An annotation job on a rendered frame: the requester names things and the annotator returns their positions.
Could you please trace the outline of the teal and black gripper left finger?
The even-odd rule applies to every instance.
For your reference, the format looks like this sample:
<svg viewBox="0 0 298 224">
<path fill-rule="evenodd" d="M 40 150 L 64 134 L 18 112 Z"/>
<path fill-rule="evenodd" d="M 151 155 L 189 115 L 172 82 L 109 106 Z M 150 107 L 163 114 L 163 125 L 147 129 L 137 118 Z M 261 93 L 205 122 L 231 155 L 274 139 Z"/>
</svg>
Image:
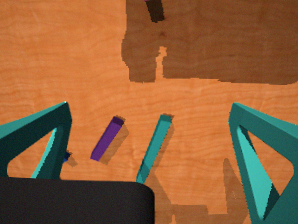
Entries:
<svg viewBox="0 0 298 224">
<path fill-rule="evenodd" d="M 71 126 L 72 116 L 68 102 L 61 102 L 0 125 L 0 176 L 9 177 L 9 162 L 53 130 L 44 154 L 30 178 L 59 179 Z"/>
</svg>

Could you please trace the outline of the purple rod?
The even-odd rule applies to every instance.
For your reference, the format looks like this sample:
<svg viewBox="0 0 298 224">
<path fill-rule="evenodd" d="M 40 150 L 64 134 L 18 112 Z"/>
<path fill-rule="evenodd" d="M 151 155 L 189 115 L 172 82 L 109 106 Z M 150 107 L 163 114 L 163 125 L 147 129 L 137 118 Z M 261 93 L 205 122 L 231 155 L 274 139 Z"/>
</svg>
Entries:
<svg viewBox="0 0 298 224">
<path fill-rule="evenodd" d="M 93 149 L 90 159 L 99 161 L 120 128 L 122 127 L 123 120 L 117 117 L 113 117 L 107 126 L 106 130 L 102 134 L 95 148 Z"/>
</svg>

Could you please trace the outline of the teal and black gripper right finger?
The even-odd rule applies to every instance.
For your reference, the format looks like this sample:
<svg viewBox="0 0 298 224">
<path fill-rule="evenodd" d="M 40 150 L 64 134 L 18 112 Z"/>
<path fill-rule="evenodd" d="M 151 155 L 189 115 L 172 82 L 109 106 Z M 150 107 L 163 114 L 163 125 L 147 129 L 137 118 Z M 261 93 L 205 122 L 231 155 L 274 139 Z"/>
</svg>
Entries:
<svg viewBox="0 0 298 224">
<path fill-rule="evenodd" d="M 251 224 L 298 224 L 298 125 L 238 102 L 232 104 L 228 123 Z M 247 130 L 292 163 L 294 174 L 281 195 Z"/>
</svg>

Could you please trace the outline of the small blue cube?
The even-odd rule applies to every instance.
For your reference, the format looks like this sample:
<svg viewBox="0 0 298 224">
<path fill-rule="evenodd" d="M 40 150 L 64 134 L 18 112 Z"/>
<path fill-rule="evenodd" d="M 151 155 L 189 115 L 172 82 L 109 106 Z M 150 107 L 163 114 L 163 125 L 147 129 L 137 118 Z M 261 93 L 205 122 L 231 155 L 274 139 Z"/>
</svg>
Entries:
<svg viewBox="0 0 298 224">
<path fill-rule="evenodd" d="M 64 162 L 63 163 L 65 163 L 66 161 L 68 161 L 69 156 L 70 156 L 70 154 L 66 151 L 65 157 L 64 157 Z"/>
</svg>

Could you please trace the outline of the turquoise rod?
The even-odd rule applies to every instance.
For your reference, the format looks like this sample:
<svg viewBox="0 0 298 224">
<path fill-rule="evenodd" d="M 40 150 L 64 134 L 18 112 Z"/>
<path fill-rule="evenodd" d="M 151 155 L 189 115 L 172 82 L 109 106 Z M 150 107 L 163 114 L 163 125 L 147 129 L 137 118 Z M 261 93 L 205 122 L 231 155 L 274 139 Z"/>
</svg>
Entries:
<svg viewBox="0 0 298 224">
<path fill-rule="evenodd" d="M 162 145 L 165 135 L 171 124 L 170 116 L 160 115 L 156 128 L 142 160 L 141 166 L 136 176 L 136 182 L 145 183 L 158 151 Z"/>
</svg>

